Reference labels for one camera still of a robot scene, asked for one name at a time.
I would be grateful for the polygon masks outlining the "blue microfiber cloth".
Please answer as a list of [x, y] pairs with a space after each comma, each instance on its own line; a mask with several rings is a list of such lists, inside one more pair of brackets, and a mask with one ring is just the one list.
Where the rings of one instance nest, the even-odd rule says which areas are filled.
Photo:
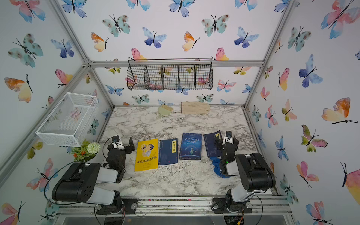
[[230, 178], [228, 175], [224, 175], [220, 170], [220, 159], [218, 157], [211, 157], [210, 160], [212, 160], [212, 164], [214, 165], [214, 172], [216, 175], [223, 179]]

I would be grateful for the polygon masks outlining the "blue Little Prince book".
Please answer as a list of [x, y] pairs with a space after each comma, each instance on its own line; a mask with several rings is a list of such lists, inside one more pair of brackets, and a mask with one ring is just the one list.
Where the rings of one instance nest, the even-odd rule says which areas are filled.
[[180, 160], [201, 160], [202, 155], [202, 134], [183, 133]]

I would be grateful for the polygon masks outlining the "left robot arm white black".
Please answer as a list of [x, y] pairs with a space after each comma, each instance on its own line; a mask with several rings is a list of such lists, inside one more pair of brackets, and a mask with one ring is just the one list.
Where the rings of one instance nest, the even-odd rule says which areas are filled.
[[108, 145], [106, 162], [75, 162], [64, 173], [52, 190], [52, 199], [60, 202], [97, 204], [100, 215], [134, 215], [138, 200], [123, 198], [119, 191], [98, 187], [98, 183], [119, 184], [126, 172], [126, 156], [135, 151], [133, 139], [123, 145], [119, 136], [113, 136]]

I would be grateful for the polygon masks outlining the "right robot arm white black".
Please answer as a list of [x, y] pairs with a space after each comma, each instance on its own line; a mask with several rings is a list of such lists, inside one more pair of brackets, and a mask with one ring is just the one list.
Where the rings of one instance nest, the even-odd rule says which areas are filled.
[[260, 153], [235, 154], [239, 141], [235, 137], [215, 138], [221, 157], [213, 157], [214, 172], [221, 178], [239, 176], [240, 183], [227, 191], [225, 197], [213, 198], [215, 214], [252, 213], [250, 199], [275, 187], [276, 178]]

